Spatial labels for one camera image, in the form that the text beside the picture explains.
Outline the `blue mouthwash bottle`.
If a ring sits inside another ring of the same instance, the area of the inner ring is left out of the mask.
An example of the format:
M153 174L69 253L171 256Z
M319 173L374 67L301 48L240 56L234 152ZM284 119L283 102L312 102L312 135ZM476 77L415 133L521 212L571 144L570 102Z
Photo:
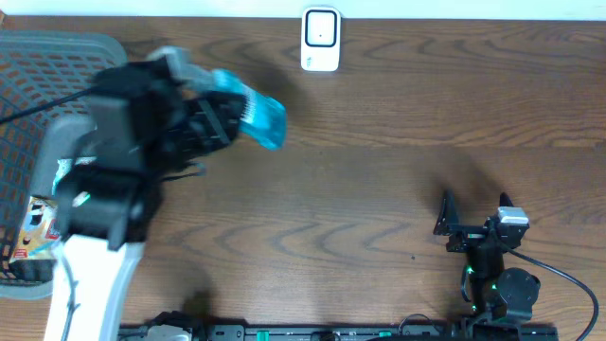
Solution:
M267 150L280 149L286 139L288 116L284 106L277 100L262 95L234 73L225 69L204 70L191 64L191 80L182 81L184 86L196 93L196 98L210 91L243 95L246 100L241 116L240 134L252 137Z

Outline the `light blue tissue pack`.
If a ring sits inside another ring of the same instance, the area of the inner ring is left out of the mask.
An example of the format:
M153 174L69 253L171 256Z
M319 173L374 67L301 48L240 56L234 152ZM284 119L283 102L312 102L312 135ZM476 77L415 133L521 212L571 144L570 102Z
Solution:
M58 163L58 169L55 173L55 177L53 179L53 183L52 183L52 188L51 188L51 194L55 195L56 194L56 190L57 190L57 186L59 185L59 183L61 182L61 180L64 178L64 176L70 172L70 170L72 169L72 167L74 165L80 165L80 164L90 164L92 162L94 162L97 158L95 156L86 156L86 157L79 157L76 160L74 159L59 159L57 161Z

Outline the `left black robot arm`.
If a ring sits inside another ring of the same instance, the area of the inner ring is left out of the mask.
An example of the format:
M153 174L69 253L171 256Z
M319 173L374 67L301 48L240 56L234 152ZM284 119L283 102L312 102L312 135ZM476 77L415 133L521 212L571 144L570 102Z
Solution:
M167 58L94 76L93 129L56 186L48 340L114 340L163 186L203 173L200 158L238 136L247 104L213 77L181 77Z

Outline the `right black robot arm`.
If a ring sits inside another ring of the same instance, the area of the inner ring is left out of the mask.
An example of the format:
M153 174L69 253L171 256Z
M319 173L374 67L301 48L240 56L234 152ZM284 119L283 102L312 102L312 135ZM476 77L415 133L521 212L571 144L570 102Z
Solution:
M529 229L524 210L501 193L496 213L481 225L459 221L454 196L443 194L433 233L447 236L446 250L466 255L461 293L473 314L451 327L453 337L467 340L520 340L522 325L532 318L540 281L526 270L507 268L504 254L521 245Z

